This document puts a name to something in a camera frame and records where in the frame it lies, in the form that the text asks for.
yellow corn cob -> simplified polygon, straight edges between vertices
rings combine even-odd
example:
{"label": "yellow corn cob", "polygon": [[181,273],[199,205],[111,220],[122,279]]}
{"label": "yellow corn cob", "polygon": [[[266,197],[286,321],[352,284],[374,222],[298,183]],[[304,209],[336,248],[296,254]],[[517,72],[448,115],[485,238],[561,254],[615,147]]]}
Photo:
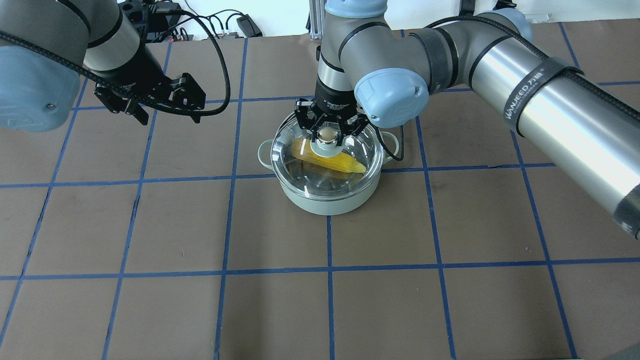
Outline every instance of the yellow corn cob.
{"label": "yellow corn cob", "polygon": [[306,138],[297,138],[293,141],[293,144],[291,145],[291,154],[296,159],[340,172],[354,172],[360,174],[367,172],[367,168],[364,165],[344,152],[341,152],[332,158],[323,158],[322,156],[316,155],[313,150],[311,150],[311,140]]}

blue joint cap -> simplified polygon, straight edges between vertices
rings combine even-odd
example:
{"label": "blue joint cap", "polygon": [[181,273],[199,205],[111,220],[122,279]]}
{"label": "blue joint cap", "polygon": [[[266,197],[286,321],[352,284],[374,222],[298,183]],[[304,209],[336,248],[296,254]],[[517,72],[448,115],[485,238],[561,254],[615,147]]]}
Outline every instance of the blue joint cap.
{"label": "blue joint cap", "polygon": [[420,115],[429,102],[424,79],[400,68],[370,72],[358,81],[354,92],[369,121],[384,128],[403,125]]}
{"label": "blue joint cap", "polygon": [[387,0],[327,0],[326,12],[349,19],[367,19],[383,15]]}
{"label": "blue joint cap", "polygon": [[67,121],[79,75],[20,46],[0,47],[0,127],[48,131]]}
{"label": "blue joint cap", "polygon": [[492,10],[490,12],[479,13],[478,15],[482,15],[484,13],[496,13],[498,15],[502,15],[507,18],[513,25],[518,29],[518,32],[522,37],[527,39],[529,42],[533,42],[533,29],[531,28],[531,24],[527,22],[524,14],[519,12],[514,8],[504,8],[499,10]]}

tiled surface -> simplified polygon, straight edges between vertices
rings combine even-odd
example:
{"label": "tiled surface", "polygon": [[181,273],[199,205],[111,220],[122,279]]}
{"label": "tiled surface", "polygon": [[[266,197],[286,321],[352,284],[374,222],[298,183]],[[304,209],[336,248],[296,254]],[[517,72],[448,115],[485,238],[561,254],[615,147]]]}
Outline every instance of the tiled surface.
{"label": "tiled surface", "polygon": [[220,359],[328,359],[323,274],[227,279]]}
{"label": "tiled surface", "polygon": [[12,313],[2,359],[99,359],[114,279],[26,281]]}
{"label": "tiled surface", "polygon": [[[638,108],[639,24],[534,32]],[[517,138],[520,163],[465,86],[407,123],[368,202],[320,217],[256,159],[313,94],[317,43],[221,46],[232,101],[199,125],[82,108],[89,84],[63,127],[0,130],[0,359],[600,360],[640,342],[640,245]],[[220,105],[210,43],[151,51]]]}
{"label": "tiled surface", "polygon": [[219,276],[125,279],[108,359],[208,359]]}

pot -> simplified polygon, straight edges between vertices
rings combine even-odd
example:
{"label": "pot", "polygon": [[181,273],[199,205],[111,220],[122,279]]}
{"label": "pot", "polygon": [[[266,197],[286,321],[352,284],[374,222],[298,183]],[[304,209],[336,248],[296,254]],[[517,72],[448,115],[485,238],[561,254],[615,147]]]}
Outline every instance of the pot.
{"label": "pot", "polygon": [[[339,131],[337,124],[325,126]],[[381,135],[393,141],[396,147],[394,155],[396,155],[399,151],[396,136],[386,131],[381,131]],[[305,157],[298,155],[298,152],[302,154],[303,151],[311,151],[311,149],[300,144],[306,145],[310,142],[311,134],[300,129],[296,118],[289,116],[278,129],[274,139],[266,140],[260,145],[258,160],[262,166],[276,174],[289,200],[301,209],[318,215],[343,214],[362,205],[378,186],[382,165],[392,159],[384,156],[382,145],[371,125],[367,125],[358,136],[346,136],[343,139],[341,152],[351,156],[351,159],[343,154],[339,155],[342,156],[342,160],[353,162],[355,159],[364,165],[363,172],[361,166],[357,170],[360,172],[347,172],[342,167],[339,167],[342,170],[338,171],[318,165],[318,163],[325,164],[325,160],[335,162],[336,158],[316,157],[315,160],[320,159],[320,162],[314,161],[314,163],[301,160]],[[270,159],[263,158],[267,148]]]}

pot lid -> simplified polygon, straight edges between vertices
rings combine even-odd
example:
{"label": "pot lid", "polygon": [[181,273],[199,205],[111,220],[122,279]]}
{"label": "pot lid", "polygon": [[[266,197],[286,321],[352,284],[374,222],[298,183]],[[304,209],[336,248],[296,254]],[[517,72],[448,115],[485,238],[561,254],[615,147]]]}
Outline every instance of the pot lid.
{"label": "pot lid", "polygon": [[322,139],[300,129],[289,116],[278,129],[271,147],[271,162],[282,184],[312,200],[335,201],[360,193],[377,179],[383,151],[374,129],[368,125],[358,136],[346,136],[342,149],[333,139],[338,124],[325,123]]}

